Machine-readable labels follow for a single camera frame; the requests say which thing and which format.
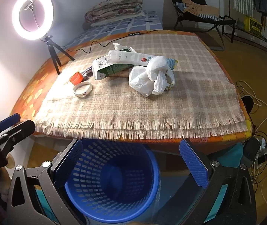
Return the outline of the white wristband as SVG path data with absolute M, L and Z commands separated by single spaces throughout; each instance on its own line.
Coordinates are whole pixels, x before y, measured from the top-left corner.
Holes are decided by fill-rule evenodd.
M 91 93 L 93 87 L 89 81 L 81 82 L 73 87 L 74 95 L 80 98 L 86 97 Z

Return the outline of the orange bottle cap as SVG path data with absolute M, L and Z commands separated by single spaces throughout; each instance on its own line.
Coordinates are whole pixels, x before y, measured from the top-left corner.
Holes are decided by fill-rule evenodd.
M 74 73 L 73 76 L 71 76 L 71 78 L 69 79 L 70 83 L 73 85 L 77 85 L 81 83 L 83 80 L 84 80 L 84 77 L 80 72 Z

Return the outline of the dark purple snack wrapper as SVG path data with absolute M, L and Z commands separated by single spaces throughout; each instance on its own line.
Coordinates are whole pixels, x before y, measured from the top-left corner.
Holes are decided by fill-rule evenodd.
M 91 77 L 93 75 L 92 67 L 89 67 L 81 72 L 83 77 Z

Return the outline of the green white milk carton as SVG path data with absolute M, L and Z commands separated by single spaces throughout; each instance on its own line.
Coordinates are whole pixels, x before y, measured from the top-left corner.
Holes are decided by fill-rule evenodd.
M 132 68 L 132 64 L 118 64 L 108 62 L 108 56 L 95 59 L 92 62 L 92 74 L 95 80 L 102 80 L 125 69 Z

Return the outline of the white plastic bag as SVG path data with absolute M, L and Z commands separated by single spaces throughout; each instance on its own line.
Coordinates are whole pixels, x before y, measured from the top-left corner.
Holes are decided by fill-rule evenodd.
M 144 97 L 161 95 L 175 85 L 175 76 L 164 56 L 155 56 L 146 67 L 134 66 L 129 86 Z

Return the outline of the clear plastic wrapper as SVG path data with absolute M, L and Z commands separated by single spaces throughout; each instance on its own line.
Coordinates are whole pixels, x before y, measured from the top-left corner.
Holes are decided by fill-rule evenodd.
M 119 43 L 113 43 L 113 45 L 115 50 L 136 53 L 136 51 L 132 47 L 123 46 Z

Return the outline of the red paper box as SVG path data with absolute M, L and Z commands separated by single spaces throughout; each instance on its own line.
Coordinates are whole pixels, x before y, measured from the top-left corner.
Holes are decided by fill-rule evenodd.
M 128 78 L 128 77 L 129 77 L 129 71 L 120 71 L 120 72 L 117 72 L 117 73 L 111 75 L 111 77 L 123 77 L 123 78 Z

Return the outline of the white colourful snack bag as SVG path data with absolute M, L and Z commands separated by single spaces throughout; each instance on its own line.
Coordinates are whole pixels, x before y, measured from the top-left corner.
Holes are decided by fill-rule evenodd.
M 154 55 L 142 53 L 110 50 L 108 53 L 108 62 L 146 67 L 154 57 Z

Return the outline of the orange patterned mattress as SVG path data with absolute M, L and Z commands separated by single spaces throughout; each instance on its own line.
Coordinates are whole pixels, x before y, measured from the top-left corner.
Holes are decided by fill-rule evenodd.
M 140 33 L 146 33 L 149 32 L 150 34 L 165 34 L 165 35 L 192 35 L 198 37 L 194 33 L 190 32 L 184 32 L 184 31 L 170 31 L 170 30 L 158 30 L 158 31 L 140 31 Z M 111 36 L 105 36 L 100 39 L 96 39 L 99 42 L 105 42 L 108 40 L 114 40 L 114 39 L 120 39 L 121 37 L 126 37 L 129 33 L 120 33 L 115 34 Z M 216 57 L 216 55 L 208 48 L 208 46 L 200 39 L 201 43 L 207 48 L 207 50 L 210 52 L 210 54 L 214 57 L 216 62 L 219 64 L 223 72 L 225 73 L 227 79 L 231 84 L 234 83 L 226 71 L 225 67 L 222 65 L 220 60 Z M 77 48 L 90 46 L 91 41 L 84 42 L 78 46 L 71 47 L 71 50 L 75 50 Z M 15 103 L 11 114 L 19 113 L 21 116 L 21 121 L 24 120 L 32 120 L 34 121 L 34 117 L 36 116 L 37 112 L 39 111 L 42 102 L 44 98 L 46 97 L 48 91 L 50 90 L 51 86 L 55 82 L 57 78 L 57 73 L 55 69 L 52 66 L 52 62 L 50 59 L 46 60 L 45 63 L 40 67 L 40 69 L 35 73 L 35 75 L 32 77 L 30 82 L 27 84 L 23 92 L 21 93 L 19 99 Z M 247 130 L 245 132 L 235 132 L 228 135 L 220 135 L 216 137 L 208 137 L 208 138 L 191 138 L 190 141 L 194 144 L 200 146 L 198 149 L 202 150 L 205 154 L 210 154 L 216 151 L 219 151 L 221 149 L 227 148 L 229 146 L 232 146 L 233 144 L 236 144 L 238 142 L 242 142 L 245 140 L 248 140 L 252 136 L 252 125 L 250 121 L 250 117 L 248 113 L 246 112 L 246 108 L 241 100 L 241 97 L 238 94 L 239 103 L 241 106 L 241 109 L 243 111 L 243 114 L 246 119 L 246 125 Z M 35 137 L 62 137 L 63 136 L 52 136 L 52 135 L 45 135 L 40 132 L 34 133 Z M 151 139 L 151 140 L 144 140 L 144 139 L 138 139 L 138 140 L 124 140 L 120 139 L 120 141 L 123 142 L 131 142 L 131 143 L 145 143 L 150 145 L 165 145 L 165 146 L 171 146 L 171 145 L 178 145 L 180 139 Z

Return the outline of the teal cloth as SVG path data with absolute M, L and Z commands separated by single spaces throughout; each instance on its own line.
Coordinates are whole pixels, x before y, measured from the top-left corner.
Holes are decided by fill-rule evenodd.
M 237 168 L 243 156 L 243 144 L 237 143 L 227 149 L 218 151 L 215 155 L 216 160 L 224 167 Z

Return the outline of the blue plastic laundry basket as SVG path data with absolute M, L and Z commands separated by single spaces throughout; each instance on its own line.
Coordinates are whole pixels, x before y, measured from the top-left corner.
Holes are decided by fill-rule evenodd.
M 82 140 L 83 150 L 64 187 L 86 217 L 120 224 L 142 215 L 155 201 L 160 171 L 143 144 Z

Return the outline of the yellow crate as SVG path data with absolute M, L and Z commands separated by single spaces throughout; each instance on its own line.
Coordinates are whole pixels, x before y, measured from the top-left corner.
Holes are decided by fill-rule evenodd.
M 261 38 L 263 25 L 254 18 L 249 17 L 247 22 L 247 32 L 257 38 Z

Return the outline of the folded floral quilt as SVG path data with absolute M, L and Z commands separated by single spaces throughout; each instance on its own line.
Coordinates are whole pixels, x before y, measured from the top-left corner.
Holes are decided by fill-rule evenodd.
M 93 6 L 86 14 L 85 20 L 92 25 L 106 19 L 121 15 L 138 14 L 143 10 L 143 0 L 105 0 Z

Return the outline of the blue checkered bed sheet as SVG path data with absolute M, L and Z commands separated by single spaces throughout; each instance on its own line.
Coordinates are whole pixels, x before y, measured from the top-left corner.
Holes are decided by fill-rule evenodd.
M 144 11 L 144 15 L 114 21 L 108 24 L 91 27 L 71 40 L 65 48 L 71 48 L 84 42 L 106 36 L 139 31 L 163 30 L 163 25 L 155 11 Z

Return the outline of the tan clothes on chair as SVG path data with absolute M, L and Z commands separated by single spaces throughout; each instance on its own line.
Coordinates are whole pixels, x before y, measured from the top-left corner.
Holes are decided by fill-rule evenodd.
M 183 12 L 189 12 L 193 15 L 213 15 L 219 16 L 220 10 L 219 8 L 208 6 L 208 5 L 200 5 L 194 3 L 192 0 L 182 0 L 182 3 L 185 5 Z

